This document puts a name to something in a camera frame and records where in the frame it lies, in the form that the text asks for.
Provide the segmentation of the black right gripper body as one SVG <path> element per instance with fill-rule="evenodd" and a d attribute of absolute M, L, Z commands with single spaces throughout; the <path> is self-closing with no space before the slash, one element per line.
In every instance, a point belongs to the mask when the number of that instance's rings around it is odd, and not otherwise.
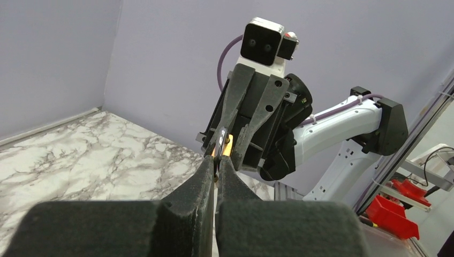
<path fill-rule="evenodd" d="M 197 136 L 205 155 L 220 152 L 220 138 L 232 136 L 235 170 L 289 174 L 296 169 L 293 129 L 297 126 L 297 78 L 256 71 L 229 74 L 212 117 Z"/>

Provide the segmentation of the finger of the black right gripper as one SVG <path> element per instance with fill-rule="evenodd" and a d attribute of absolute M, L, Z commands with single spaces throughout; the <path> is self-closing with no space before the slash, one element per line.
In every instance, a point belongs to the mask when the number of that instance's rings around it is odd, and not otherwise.
<path fill-rule="evenodd" d="M 207 126 L 205 155 L 212 154 L 216 143 L 216 136 L 220 132 L 221 127 L 226 127 L 227 129 L 232 128 L 254 73 L 255 69 L 250 66 L 244 64 L 235 65 Z"/>
<path fill-rule="evenodd" d="M 231 161 L 236 170 L 257 169 L 274 140 L 282 113 L 288 102 L 284 99 L 289 82 L 275 75 L 256 74 L 240 105 L 234 130 Z"/>

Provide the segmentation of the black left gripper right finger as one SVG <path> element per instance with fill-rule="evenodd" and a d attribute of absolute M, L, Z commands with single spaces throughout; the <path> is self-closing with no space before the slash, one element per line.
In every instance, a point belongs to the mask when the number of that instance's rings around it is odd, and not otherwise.
<path fill-rule="evenodd" d="M 368 256 L 357 215 L 342 203 L 264 201 L 236 174 L 219 166 L 215 216 L 220 256 Z"/>

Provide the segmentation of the brass padlock with key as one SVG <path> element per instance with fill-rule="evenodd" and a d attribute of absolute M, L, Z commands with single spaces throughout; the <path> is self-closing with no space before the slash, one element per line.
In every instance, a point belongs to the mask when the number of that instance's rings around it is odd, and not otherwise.
<path fill-rule="evenodd" d="M 220 162 L 223 156 L 231 156 L 233 148 L 233 135 L 226 127 L 221 127 L 211 156 L 214 159 L 214 177 L 217 179 Z"/>

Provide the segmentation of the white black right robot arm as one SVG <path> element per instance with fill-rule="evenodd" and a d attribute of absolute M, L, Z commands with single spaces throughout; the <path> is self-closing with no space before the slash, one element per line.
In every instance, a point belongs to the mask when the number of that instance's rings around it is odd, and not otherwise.
<path fill-rule="evenodd" d="M 235 170 L 256 171 L 267 181 L 284 178 L 340 143 L 304 200 L 342 201 L 370 166 L 406 141 L 403 106 L 354 87 L 346 100 L 314 115 L 309 90 L 295 75 L 285 76 L 284 68 L 239 60 L 197 140 L 205 154 L 219 155 L 231 147 Z"/>

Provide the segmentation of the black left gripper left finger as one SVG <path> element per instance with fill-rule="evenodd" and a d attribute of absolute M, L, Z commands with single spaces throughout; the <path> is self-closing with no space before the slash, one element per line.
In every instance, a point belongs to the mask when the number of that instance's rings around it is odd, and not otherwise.
<path fill-rule="evenodd" d="M 214 162 L 165 198 L 47 201 L 22 218 L 5 256 L 211 256 Z"/>

